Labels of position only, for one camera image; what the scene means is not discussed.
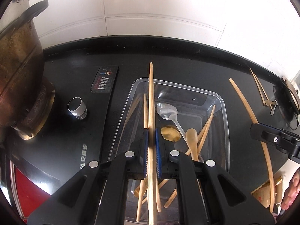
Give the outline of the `person's hand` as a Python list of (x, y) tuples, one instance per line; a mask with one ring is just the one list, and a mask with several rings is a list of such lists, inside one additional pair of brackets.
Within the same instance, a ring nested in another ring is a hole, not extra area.
[(281, 209), (287, 210), (299, 194), (299, 169), (296, 170), (292, 179), (289, 182), (288, 188), (285, 190), (283, 200), (281, 202)]

